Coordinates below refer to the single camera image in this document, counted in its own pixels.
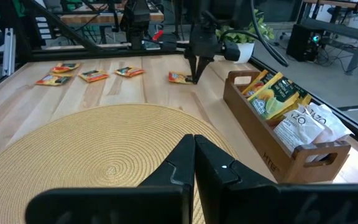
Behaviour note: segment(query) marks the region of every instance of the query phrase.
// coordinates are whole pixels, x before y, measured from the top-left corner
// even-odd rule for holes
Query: crate handle
[[[303,167],[329,166],[336,161],[343,161],[351,145],[346,141],[334,141],[298,146],[292,153],[295,163]],[[318,162],[307,162],[306,158],[318,154],[330,154],[327,160]]]
[[[260,71],[249,71],[249,70],[243,70],[243,71],[231,71],[227,75],[227,79],[229,82],[234,83],[234,80],[237,77],[251,77],[250,83],[252,83],[256,77],[259,75]]]

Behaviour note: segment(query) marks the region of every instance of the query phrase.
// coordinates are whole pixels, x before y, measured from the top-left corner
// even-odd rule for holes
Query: wooden crate
[[[277,182],[305,184],[333,180],[349,156],[350,144],[335,141],[302,145],[291,153],[273,132],[273,128],[280,121],[266,121],[261,118],[241,93],[248,84],[234,84],[237,77],[249,77],[252,82],[258,74],[259,71],[230,72],[226,79],[223,99]],[[308,156],[316,154],[329,156],[323,161],[305,162]]]

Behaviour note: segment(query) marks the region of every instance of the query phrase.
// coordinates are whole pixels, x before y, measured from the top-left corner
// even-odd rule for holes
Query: cable
[[[329,60],[330,60],[329,54],[328,54],[328,52],[326,51],[327,57],[324,57],[324,58],[326,58],[327,61],[325,61],[324,63],[320,63],[319,60],[317,59],[317,63],[316,63],[316,64],[318,64],[318,65],[320,65],[320,66],[322,66],[322,67],[330,67],[330,66],[335,62],[336,59],[339,59],[338,56],[339,56],[342,52],[343,52],[343,50],[339,51],[339,53],[333,58],[333,61],[332,61],[329,65],[324,65],[325,63],[328,63]]]
[[[84,24],[84,25],[82,25],[80,28],[78,28],[78,29],[76,29],[76,30],[74,30],[74,31],[79,31],[79,30],[81,30],[81,29],[84,29],[84,27],[86,27],[90,22],[92,22],[94,19],[96,19],[98,16],[100,16],[100,14],[96,14],[96,15],[94,15],[94,17],[92,17],[88,22],[86,22],[86,24]]]
[[[89,27],[84,27],[85,31],[87,31],[89,33],[89,35],[91,36],[93,42],[97,42],[98,41],[98,37],[93,37],[93,35],[91,34],[90,28]]]
[[[349,12],[350,12],[350,10],[347,9],[346,12],[345,12],[345,16],[343,17],[342,22],[340,24],[343,24],[343,22],[345,21],[346,16],[348,15]]]
[[[291,61],[293,61],[293,62],[296,62],[295,58],[293,58],[293,59],[290,58],[290,57],[292,57],[292,56],[289,56],[288,54],[286,54],[286,56],[287,56],[287,58],[288,58],[289,60],[291,60]]]
[[[74,30],[75,32],[76,31],[79,31],[79,30],[82,30],[84,29],[84,27],[86,27],[90,22],[92,22],[92,20],[96,19],[97,17],[99,16],[99,14],[96,14],[94,17],[92,17],[88,22],[86,22],[86,24],[82,25],[80,28]]]
[[[101,10],[103,7],[104,7],[103,10],[105,10],[105,9],[106,9],[106,7],[105,7],[106,4],[107,4],[107,3],[104,3],[103,5],[101,5],[101,6],[98,8],[98,10]]]
[[[182,12],[181,12],[181,15],[180,15],[180,32],[181,32],[181,39],[182,39],[183,41],[185,41],[185,36],[183,35],[183,7],[184,7],[184,2],[185,2],[185,1],[182,1],[182,2],[181,2]]]
[[[256,36],[255,34],[251,34],[250,32],[246,31],[246,30],[227,30],[225,32],[223,32],[223,34],[221,35],[221,38],[219,39],[219,41],[223,41],[223,37],[227,34],[230,33],[238,33],[238,34],[245,34],[248,35],[252,38],[255,38],[257,40],[259,40],[260,42],[262,42],[258,36]],[[270,44],[266,43],[266,47],[267,51],[271,54],[271,56],[277,60],[280,64],[282,64],[283,66],[288,66],[288,62],[285,60],[285,58],[283,58],[283,56]]]
[[[172,12],[171,10],[169,10],[168,8],[165,8],[163,4],[159,3],[159,4],[154,4],[154,6],[159,9],[162,14],[165,13],[165,10],[169,11],[169,12]]]
[[[319,60],[319,57],[318,57],[320,55],[320,52],[318,52],[318,55],[317,55],[317,58],[316,58],[317,63],[314,62],[314,63],[316,63],[318,65],[324,65],[325,63],[329,62],[329,54],[328,54],[327,50],[326,49],[321,49],[321,50],[325,51],[327,56],[321,55],[321,56],[323,56],[323,58],[326,59],[325,62],[321,63],[320,60]]]
[[[171,0],[171,8],[172,8],[172,13],[173,13],[173,20],[175,21],[176,20],[176,18],[175,18],[175,10],[174,10],[174,8],[173,8],[173,0]]]
[[[345,68],[343,67],[343,63],[342,63],[342,60],[340,59],[340,58],[335,58],[335,60],[336,59],[338,59],[339,60],[339,62],[341,63],[341,67],[342,67],[342,70],[346,73],[346,72],[351,72],[351,71],[353,71],[353,70],[355,70],[355,69],[357,69],[358,68],[358,66],[356,66],[356,67],[354,67],[354,68],[352,68],[352,69],[349,69],[349,70],[347,70],[347,71],[345,71]]]
[[[266,50],[269,52],[269,54],[276,60],[278,61],[281,65],[283,65],[284,67],[288,66],[288,62],[285,60],[285,58],[279,53],[277,52],[277,50],[272,47],[270,44],[268,44],[265,39],[262,37],[262,34],[259,31],[258,28],[258,23],[256,21],[256,17],[255,17],[255,6],[254,6],[254,1],[255,0],[251,0],[250,2],[250,13],[251,13],[251,18],[252,18],[252,23],[254,25],[254,29],[256,31],[256,34],[251,34],[250,32],[247,32],[245,30],[227,30],[225,32],[223,32],[223,34],[221,35],[221,38],[219,39],[219,41],[223,40],[223,37],[229,33],[239,33],[239,34],[245,34],[245,35],[249,35],[257,40],[259,40],[262,45],[266,48]]]

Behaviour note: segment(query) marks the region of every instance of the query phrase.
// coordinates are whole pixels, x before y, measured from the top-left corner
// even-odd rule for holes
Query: white pot
[[[246,63],[251,58],[255,43],[237,44],[240,50],[239,60],[234,63]]]

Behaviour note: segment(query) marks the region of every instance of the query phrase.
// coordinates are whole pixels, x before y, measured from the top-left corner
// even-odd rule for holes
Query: white packet
[[[336,140],[346,140],[352,132],[342,124],[341,120],[332,113],[326,105],[316,105],[310,103],[306,107],[310,115],[324,126],[324,131],[313,141],[313,143],[332,142]],[[327,154],[318,155],[314,161],[324,159]]]
[[[303,105],[284,115],[286,118],[277,125],[274,132],[291,152],[297,146],[312,143],[324,130],[324,126],[313,119]],[[316,156],[309,156],[306,162],[313,161]]]

